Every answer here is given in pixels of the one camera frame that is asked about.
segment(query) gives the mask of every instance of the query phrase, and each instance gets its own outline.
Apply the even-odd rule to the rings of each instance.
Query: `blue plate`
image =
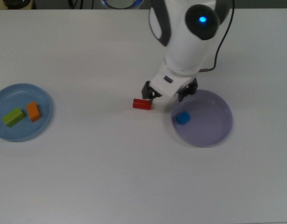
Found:
[[[35,101],[41,118],[35,122],[29,119],[26,105]],[[26,115],[12,127],[6,126],[1,118],[19,107]],[[26,141],[38,135],[51,118],[51,101],[39,87],[31,84],[15,84],[0,91],[0,138],[7,141]]]

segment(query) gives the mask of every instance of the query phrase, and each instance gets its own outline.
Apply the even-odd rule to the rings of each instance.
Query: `black object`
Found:
[[[19,9],[27,6],[30,3],[30,0],[3,0],[3,3],[9,9]]]
[[[198,82],[196,81],[196,78],[187,86],[185,86],[183,89],[179,90],[178,93],[178,101],[181,102],[184,97],[188,95],[194,95],[196,90],[198,88]]]
[[[162,43],[162,45],[167,46],[171,38],[172,32],[171,32],[171,24],[168,16],[168,11],[165,5],[165,0],[152,1],[152,8],[155,11],[162,32],[160,38],[157,38],[155,34],[154,33],[153,34],[160,41],[160,43]]]
[[[185,23],[190,32],[205,41],[216,34],[219,27],[219,18],[210,7],[194,5],[187,10]]]
[[[167,81],[168,83],[172,83],[173,80],[169,78],[168,76],[164,76],[164,80]]]
[[[156,97],[161,97],[162,95],[156,92],[152,87],[149,86],[150,81],[147,81],[142,89],[143,99],[149,99],[152,103],[152,100]]]
[[[218,15],[220,24],[226,19],[231,8],[231,0],[216,0],[215,12]]]

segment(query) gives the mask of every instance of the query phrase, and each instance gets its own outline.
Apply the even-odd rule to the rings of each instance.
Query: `black cable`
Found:
[[[74,3],[74,5],[73,5],[72,9],[74,9],[74,8],[75,8],[75,6],[76,6],[77,2],[78,2],[78,0],[76,0],[76,2]]]
[[[226,38],[226,36],[228,34],[228,31],[229,31],[229,29],[231,27],[232,21],[233,21],[234,11],[235,11],[235,0],[232,0],[232,3],[233,3],[233,7],[232,7],[232,14],[231,14],[230,22],[229,22],[229,25],[228,25],[228,28],[227,28],[226,32],[223,35],[222,40],[220,41],[220,44],[218,45],[218,48],[216,50],[215,59],[214,59],[214,66],[211,69],[201,69],[199,72],[212,71],[216,67],[216,61],[217,61],[217,56],[218,56],[219,49],[222,46],[222,43],[223,43],[224,39]]]
[[[83,0],[81,0],[81,2],[80,2],[80,9],[82,9],[83,8]]]

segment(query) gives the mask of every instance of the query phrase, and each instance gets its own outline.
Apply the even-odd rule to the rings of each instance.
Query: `blue block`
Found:
[[[190,115],[187,111],[183,111],[176,116],[176,120],[180,125],[184,125],[190,120]]]

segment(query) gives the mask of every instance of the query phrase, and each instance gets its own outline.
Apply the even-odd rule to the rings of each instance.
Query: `table surface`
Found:
[[[30,1],[30,3],[20,9],[32,9],[32,5],[33,5],[33,0]],[[0,0],[0,9],[8,9],[8,7],[3,3],[3,0]]]
[[[54,109],[35,139],[0,139],[0,223],[287,221],[287,9],[236,10],[217,68],[198,75],[234,116],[212,148],[175,133],[165,98],[132,108],[165,54],[147,18],[0,11],[0,90],[38,85]]]

